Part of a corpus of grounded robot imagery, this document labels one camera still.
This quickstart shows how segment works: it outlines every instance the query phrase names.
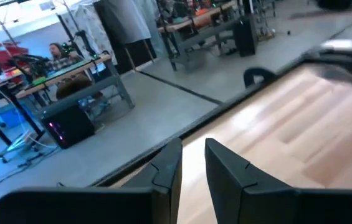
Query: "wooden tabletop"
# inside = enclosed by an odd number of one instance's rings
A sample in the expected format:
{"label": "wooden tabletop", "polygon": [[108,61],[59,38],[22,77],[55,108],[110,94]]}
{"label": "wooden tabletop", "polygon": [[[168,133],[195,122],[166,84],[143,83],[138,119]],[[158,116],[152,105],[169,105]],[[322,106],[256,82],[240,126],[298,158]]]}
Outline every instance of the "wooden tabletop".
{"label": "wooden tabletop", "polygon": [[[111,60],[111,55],[101,54],[100,58],[98,60],[96,60],[95,63],[106,62],[108,60]],[[71,77],[72,75],[76,75],[76,74],[83,72],[84,70],[91,68],[91,67],[94,67],[94,66],[95,66],[95,64],[93,62],[87,62],[85,65],[83,65],[79,68],[73,69],[67,73],[59,75],[58,77],[51,78],[51,79],[47,80],[46,82],[41,83],[40,85],[35,85],[32,88],[29,88],[27,90],[22,90],[16,95],[16,97],[23,98],[27,95],[30,95],[30,94],[33,94],[37,91],[43,90],[46,86],[55,85],[56,83],[61,82],[62,80]]]}
{"label": "wooden tabletop", "polygon": [[[236,6],[236,2],[235,1],[231,1],[231,2],[227,2],[225,3],[224,5],[222,5],[222,8],[223,9],[228,9],[232,6]],[[220,13],[220,6],[216,7],[216,8],[212,8],[210,10],[208,10],[207,12],[205,12],[204,14],[201,14],[199,16],[194,16],[193,18],[193,21],[195,24],[199,24],[201,22],[204,22],[204,21],[207,21],[208,19],[211,18],[212,15],[215,15],[215,14],[218,14]],[[186,26],[189,26],[192,24],[192,21],[190,19],[184,21],[184,22],[181,22],[179,24],[170,24],[170,25],[167,25],[166,26],[166,30],[168,32],[174,32],[176,30],[179,30],[183,27],[186,27]],[[158,31],[159,32],[164,32],[164,27],[159,27],[158,28]]]}
{"label": "wooden tabletop", "polygon": [[352,189],[352,86],[318,78],[319,69],[301,66],[183,141],[178,223],[217,223],[206,138],[292,186]]}

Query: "woman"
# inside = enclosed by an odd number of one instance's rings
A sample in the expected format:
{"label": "woman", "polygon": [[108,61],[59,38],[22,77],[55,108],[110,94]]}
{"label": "woman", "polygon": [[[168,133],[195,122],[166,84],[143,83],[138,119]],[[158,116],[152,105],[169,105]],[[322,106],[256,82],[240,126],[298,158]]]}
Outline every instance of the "woman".
{"label": "woman", "polygon": [[[50,44],[50,52],[52,59],[47,62],[47,66],[49,70],[55,72],[83,60],[83,58],[75,52],[71,52],[69,55],[66,55],[58,43]],[[56,97],[58,100],[63,99],[91,85],[92,82],[84,73],[78,73],[59,83]],[[102,96],[103,94],[98,92],[95,93],[92,97],[94,99],[98,99]]]}

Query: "workshop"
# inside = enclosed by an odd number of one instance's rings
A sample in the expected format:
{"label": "workshop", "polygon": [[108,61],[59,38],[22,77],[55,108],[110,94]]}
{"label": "workshop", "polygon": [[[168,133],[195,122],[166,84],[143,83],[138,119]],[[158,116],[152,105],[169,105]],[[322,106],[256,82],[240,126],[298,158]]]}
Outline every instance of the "workshop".
{"label": "workshop", "polygon": [[0,0],[0,224],[352,223],[352,0]]}

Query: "white cable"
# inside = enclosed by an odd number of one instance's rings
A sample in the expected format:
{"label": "white cable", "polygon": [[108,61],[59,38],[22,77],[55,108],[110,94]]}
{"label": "white cable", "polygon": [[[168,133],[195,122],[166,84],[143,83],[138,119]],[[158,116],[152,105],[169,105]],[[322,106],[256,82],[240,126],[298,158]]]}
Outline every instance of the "white cable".
{"label": "white cable", "polygon": [[[25,128],[25,126],[24,126],[24,124],[23,124],[23,120],[22,120],[22,118],[21,118],[21,114],[20,114],[18,108],[15,106],[14,102],[12,102],[12,100],[11,100],[10,98],[8,98],[1,90],[0,90],[0,94],[2,94],[2,96],[5,97],[5,99],[6,99],[10,104],[12,104],[12,105],[15,107],[16,112],[17,112],[17,114],[18,114],[19,122],[21,123],[21,126],[22,126],[22,129],[24,130],[24,133],[28,132],[28,130],[26,130],[26,128]],[[50,146],[50,145],[43,144],[43,143],[41,143],[41,142],[35,140],[32,136],[28,136],[28,138],[30,138],[32,141],[34,141],[34,142],[36,142],[37,144],[39,144],[39,145],[41,145],[41,146],[44,146],[44,147],[48,147],[48,148],[55,148],[55,147],[57,147],[57,146]]]}

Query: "concrete floor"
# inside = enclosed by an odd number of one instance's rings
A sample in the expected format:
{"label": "concrete floor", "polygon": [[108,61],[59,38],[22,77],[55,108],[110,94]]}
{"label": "concrete floor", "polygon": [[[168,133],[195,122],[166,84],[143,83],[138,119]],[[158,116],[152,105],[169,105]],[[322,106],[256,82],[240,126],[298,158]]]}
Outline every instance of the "concrete floor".
{"label": "concrete floor", "polygon": [[[181,65],[178,66],[178,72],[173,72],[165,58],[146,67],[144,72],[217,100],[227,101],[244,91],[242,73],[246,68],[261,65],[278,70],[305,50],[352,24],[352,14],[294,21],[287,19],[294,12],[312,10],[316,10],[315,7],[307,6],[304,0],[280,2],[278,17],[271,25],[278,32],[291,30],[292,35],[279,34],[270,41],[260,43],[255,56],[240,58],[234,54],[215,57],[207,51],[197,51],[193,56],[199,59],[193,62],[196,68],[188,74]],[[352,38],[352,28],[340,36]],[[0,196],[20,187],[55,186],[57,182],[84,187],[217,106],[140,73],[125,75],[123,80],[136,102],[135,109],[129,111],[124,103],[114,103],[113,109],[100,121],[105,125],[101,131],[68,150],[58,151],[38,166],[4,181],[0,184]],[[21,132],[22,129],[16,127],[8,131],[8,135],[14,138]],[[48,137],[42,141],[52,144]],[[0,150],[3,148],[4,144],[0,141]],[[8,164],[0,162],[0,176],[32,155],[33,152],[26,152]]]}

